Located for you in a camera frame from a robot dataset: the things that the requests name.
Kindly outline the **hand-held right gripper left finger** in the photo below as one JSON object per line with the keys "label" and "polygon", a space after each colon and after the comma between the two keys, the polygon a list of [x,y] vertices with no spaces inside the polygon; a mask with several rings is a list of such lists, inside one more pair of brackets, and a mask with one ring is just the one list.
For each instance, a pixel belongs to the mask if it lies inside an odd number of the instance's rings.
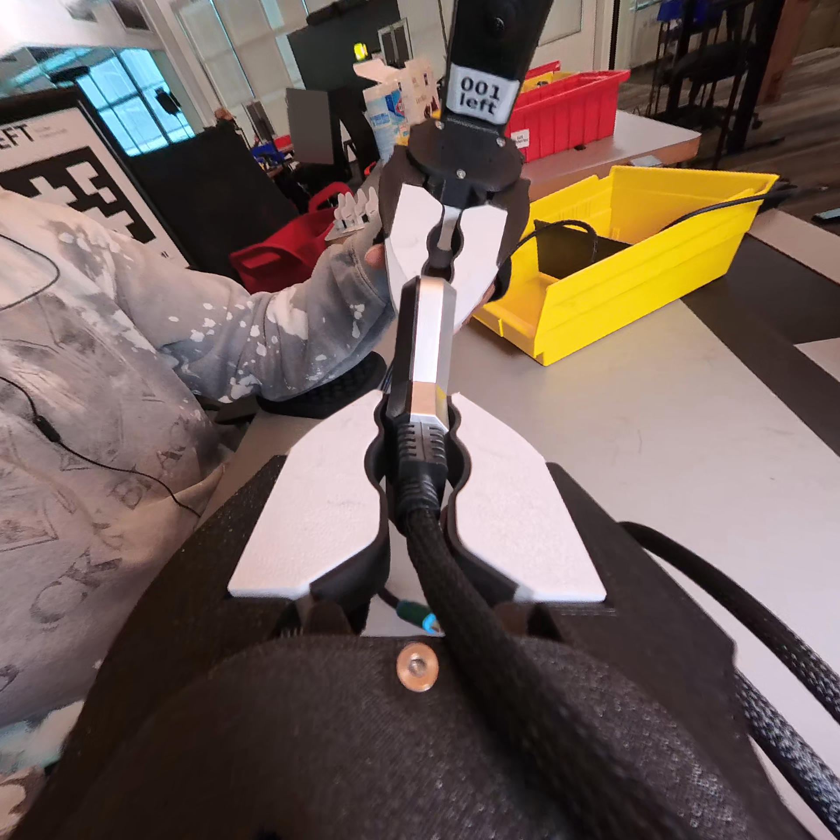
{"label": "hand-held right gripper left finger", "polygon": [[369,601],[390,573],[378,473],[379,409],[371,391],[291,448],[227,583],[236,598]]}

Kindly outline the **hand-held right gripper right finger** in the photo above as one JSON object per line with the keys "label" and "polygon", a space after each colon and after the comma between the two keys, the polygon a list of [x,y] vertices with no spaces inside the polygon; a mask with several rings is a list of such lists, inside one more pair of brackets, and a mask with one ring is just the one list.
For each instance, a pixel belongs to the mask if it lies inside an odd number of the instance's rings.
{"label": "hand-held right gripper right finger", "polygon": [[540,452],[466,396],[450,405],[463,468],[447,535],[470,581],[492,605],[603,604],[606,588]]}

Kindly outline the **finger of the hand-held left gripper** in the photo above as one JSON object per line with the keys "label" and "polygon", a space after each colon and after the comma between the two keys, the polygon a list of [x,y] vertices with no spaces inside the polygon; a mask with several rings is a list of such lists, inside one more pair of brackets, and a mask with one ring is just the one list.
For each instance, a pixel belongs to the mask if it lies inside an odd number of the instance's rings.
{"label": "finger of the hand-held left gripper", "polygon": [[394,309],[401,306],[404,286],[423,275],[428,240],[444,217],[444,205],[418,185],[403,184],[392,225],[385,236],[385,264]]}
{"label": "finger of the hand-held left gripper", "polygon": [[478,308],[496,278],[507,220],[507,210],[497,206],[474,206],[459,217],[461,247],[450,281],[455,292],[455,330]]}

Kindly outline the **yellow divided storage bin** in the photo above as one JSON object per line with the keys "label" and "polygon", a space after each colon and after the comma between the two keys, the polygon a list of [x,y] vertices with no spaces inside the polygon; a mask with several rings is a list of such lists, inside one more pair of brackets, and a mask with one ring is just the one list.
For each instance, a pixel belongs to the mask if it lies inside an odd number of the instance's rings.
{"label": "yellow divided storage bin", "polygon": [[[542,365],[725,275],[779,176],[614,166],[530,206],[511,281],[475,320]],[[534,223],[577,220],[630,247],[562,280],[539,273]]]}

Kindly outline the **person's left forearm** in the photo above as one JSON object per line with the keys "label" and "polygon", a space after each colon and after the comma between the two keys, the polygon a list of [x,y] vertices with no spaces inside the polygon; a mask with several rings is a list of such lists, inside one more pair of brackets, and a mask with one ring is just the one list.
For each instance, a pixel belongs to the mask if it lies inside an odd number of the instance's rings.
{"label": "person's left forearm", "polygon": [[195,393],[220,403],[283,401],[352,369],[395,319],[387,275],[364,262],[384,243],[378,220],[327,248],[311,276],[254,295],[113,236],[115,301]]}

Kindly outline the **row of white dropper bottles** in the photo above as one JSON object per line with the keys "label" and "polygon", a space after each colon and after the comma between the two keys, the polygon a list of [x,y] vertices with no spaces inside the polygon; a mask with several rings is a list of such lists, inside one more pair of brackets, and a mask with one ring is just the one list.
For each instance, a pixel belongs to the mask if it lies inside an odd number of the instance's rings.
{"label": "row of white dropper bottles", "polygon": [[361,188],[356,194],[342,193],[333,210],[332,226],[324,241],[327,245],[343,242],[368,224],[379,220],[379,197],[375,187]]}

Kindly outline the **black bin divider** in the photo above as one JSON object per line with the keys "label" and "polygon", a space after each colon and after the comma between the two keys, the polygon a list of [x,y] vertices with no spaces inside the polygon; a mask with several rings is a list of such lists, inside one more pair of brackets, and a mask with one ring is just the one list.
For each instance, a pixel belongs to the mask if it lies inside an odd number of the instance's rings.
{"label": "black bin divider", "polygon": [[555,280],[593,266],[612,257],[630,245],[619,240],[598,235],[587,223],[578,220],[559,220],[534,223],[537,244],[538,271]]}

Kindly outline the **wipes canister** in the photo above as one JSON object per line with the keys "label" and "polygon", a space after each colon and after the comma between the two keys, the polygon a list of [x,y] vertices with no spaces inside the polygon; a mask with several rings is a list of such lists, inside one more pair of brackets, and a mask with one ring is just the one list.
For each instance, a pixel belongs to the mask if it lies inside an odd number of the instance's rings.
{"label": "wipes canister", "polygon": [[398,145],[407,145],[410,135],[401,89],[396,80],[389,80],[364,89],[363,97],[380,161],[386,163]]}

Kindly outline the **red ribbed bin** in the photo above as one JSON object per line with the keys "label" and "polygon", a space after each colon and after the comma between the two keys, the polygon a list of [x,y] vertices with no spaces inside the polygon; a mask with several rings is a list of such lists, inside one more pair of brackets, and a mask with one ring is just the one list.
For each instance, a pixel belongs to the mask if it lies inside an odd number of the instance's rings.
{"label": "red ribbed bin", "polygon": [[[554,70],[562,70],[558,60],[529,70],[525,80]],[[521,84],[506,135],[525,162],[579,148],[613,134],[618,92],[631,71],[576,73],[528,92],[522,92]]]}

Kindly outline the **red tote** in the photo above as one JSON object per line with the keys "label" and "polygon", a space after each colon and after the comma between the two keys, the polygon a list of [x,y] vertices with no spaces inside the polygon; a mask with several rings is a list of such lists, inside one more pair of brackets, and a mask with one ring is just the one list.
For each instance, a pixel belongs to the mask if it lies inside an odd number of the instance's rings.
{"label": "red tote", "polygon": [[328,245],[335,210],[331,201],[349,194],[350,187],[341,182],[326,186],[309,201],[307,213],[264,242],[230,254],[230,265],[245,289],[252,295],[277,292],[308,279]]}

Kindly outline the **wooden table with bins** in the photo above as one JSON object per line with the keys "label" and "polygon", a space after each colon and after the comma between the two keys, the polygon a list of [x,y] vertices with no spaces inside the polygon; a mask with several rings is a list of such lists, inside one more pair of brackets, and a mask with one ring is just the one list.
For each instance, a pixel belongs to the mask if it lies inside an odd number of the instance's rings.
{"label": "wooden table with bins", "polygon": [[674,167],[698,153],[701,134],[623,110],[612,135],[524,165],[530,201],[537,201],[592,175],[604,177],[616,165]]}

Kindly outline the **large black monitor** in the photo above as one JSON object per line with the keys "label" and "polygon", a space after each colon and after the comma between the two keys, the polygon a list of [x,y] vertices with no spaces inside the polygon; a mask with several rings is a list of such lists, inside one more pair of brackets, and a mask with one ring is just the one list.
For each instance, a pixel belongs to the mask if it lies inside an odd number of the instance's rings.
{"label": "large black monitor", "polygon": [[396,1],[342,1],[310,14],[307,25],[288,36],[304,87],[316,91],[349,88],[358,97],[370,81],[354,71],[354,48],[381,51],[379,32],[402,16]]}

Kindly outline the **black folding board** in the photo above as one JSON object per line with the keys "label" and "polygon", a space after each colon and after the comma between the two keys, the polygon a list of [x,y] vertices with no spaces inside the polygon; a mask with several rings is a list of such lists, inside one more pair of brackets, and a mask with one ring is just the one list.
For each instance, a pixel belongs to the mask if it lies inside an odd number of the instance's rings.
{"label": "black folding board", "polygon": [[298,216],[229,126],[132,156],[128,167],[189,266],[236,282],[231,254],[263,243]]}

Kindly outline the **black lectern stand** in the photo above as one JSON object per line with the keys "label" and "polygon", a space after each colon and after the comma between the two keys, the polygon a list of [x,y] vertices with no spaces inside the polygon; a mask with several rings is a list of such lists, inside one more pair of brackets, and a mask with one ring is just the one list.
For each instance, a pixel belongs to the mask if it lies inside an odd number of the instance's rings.
{"label": "black lectern stand", "polygon": [[738,73],[732,83],[724,123],[711,159],[713,170],[719,167],[723,158],[747,150],[748,134],[753,126],[784,4],[785,1],[752,3],[751,18],[738,59]]}

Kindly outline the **framed tag sign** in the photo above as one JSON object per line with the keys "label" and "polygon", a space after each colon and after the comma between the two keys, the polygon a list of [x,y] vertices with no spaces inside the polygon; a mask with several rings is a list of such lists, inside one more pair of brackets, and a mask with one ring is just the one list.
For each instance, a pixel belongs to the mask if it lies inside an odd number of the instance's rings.
{"label": "framed tag sign", "polygon": [[1,103],[1,186],[68,207],[181,267],[190,259],[80,93],[50,89]]}

